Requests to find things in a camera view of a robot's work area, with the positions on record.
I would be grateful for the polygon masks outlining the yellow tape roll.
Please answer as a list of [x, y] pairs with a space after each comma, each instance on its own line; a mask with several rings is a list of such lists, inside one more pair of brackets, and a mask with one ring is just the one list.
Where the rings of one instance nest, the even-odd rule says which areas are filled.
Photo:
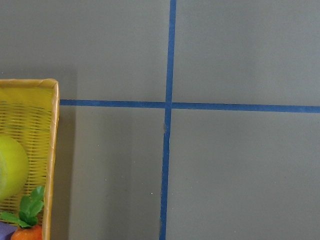
[[0, 137], [0, 200], [18, 194], [29, 175], [29, 160], [23, 146], [15, 139]]

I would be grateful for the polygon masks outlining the yellow woven plastic basket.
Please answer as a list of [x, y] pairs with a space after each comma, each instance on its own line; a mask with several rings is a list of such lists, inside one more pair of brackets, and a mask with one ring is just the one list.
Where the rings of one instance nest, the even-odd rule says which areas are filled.
[[29, 159], [23, 188], [0, 203], [1, 211], [17, 213], [23, 195], [44, 186], [44, 208], [39, 214], [42, 238], [51, 238], [51, 215], [59, 122], [60, 92], [55, 79], [2, 79], [0, 133], [19, 142]]

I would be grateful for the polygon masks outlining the orange toy carrot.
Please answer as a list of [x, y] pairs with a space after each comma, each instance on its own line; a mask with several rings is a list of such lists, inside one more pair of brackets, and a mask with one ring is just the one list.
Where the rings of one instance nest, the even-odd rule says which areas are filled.
[[17, 214], [1, 212], [0, 219], [18, 225], [11, 235], [11, 240], [42, 240], [42, 227], [39, 225], [38, 214], [44, 207], [43, 186], [37, 186], [30, 195], [24, 195], [19, 204]]

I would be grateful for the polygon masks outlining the purple foam block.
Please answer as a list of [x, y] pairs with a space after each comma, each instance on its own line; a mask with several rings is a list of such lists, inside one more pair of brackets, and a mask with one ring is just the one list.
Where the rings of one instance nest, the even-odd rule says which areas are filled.
[[8, 223], [0, 222], [0, 240], [11, 240], [18, 228]]

